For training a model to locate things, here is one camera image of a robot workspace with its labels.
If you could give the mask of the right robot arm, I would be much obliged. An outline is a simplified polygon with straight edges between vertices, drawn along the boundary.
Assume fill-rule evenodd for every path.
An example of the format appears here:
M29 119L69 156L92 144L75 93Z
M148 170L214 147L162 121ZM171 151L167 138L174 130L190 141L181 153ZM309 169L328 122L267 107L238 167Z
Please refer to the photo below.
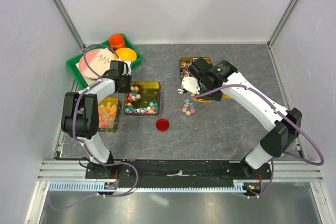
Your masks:
M190 75L182 78L182 89L207 100L220 100L227 95L267 130L259 144L240 162L240 172L245 178L254 178L263 164L280 157L299 136L302 113L296 108L288 110L264 96L228 61L213 65L199 57L188 71Z

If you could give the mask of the clear glass jar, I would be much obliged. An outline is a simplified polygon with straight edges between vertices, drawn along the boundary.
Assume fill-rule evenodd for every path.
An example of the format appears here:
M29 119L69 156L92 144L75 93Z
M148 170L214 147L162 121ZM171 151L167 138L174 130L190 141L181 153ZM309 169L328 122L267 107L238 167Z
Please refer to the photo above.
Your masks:
M183 107L181 109L182 113L185 115L194 115L196 110L195 110L195 101L191 98L184 98L183 99Z

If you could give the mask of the yellow plastic scoop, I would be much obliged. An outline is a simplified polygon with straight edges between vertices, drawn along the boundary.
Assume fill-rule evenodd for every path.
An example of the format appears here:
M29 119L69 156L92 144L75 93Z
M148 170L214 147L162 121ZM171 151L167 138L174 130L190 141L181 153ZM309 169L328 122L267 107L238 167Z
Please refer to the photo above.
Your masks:
M212 102L212 100L203 99L203 98L193 98L193 100L196 101L196 102L205 102L205 103Z

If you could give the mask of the tin of pastel star candies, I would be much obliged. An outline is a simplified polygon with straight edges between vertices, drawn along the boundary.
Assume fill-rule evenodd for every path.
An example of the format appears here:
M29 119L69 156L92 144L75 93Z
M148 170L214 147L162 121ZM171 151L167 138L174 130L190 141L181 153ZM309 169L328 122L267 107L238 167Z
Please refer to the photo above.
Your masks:
M158 117L161 84L158 81L131 82L131 91L125 95L124 112L129 116Z

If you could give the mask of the red round lid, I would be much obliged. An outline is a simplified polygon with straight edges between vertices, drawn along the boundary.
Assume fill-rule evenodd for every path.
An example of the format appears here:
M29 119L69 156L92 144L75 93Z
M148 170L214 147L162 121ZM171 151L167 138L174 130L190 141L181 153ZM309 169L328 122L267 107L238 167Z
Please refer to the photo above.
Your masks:
M165 132L169 129L170 123L167 119L161 118L157 120L155 126L158 131Z

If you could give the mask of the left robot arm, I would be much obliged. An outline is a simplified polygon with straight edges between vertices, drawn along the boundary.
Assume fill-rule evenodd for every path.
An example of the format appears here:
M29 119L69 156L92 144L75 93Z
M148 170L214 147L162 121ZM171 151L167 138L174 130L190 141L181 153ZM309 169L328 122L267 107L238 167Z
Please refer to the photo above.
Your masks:
M98 164L97 173L103 178L114 175L115 165L98 132L98 104L111 94L131 91L131 65L130 60L113 60L94 84L79 92L67 92L64 98L61 130L85 149L89 160Z

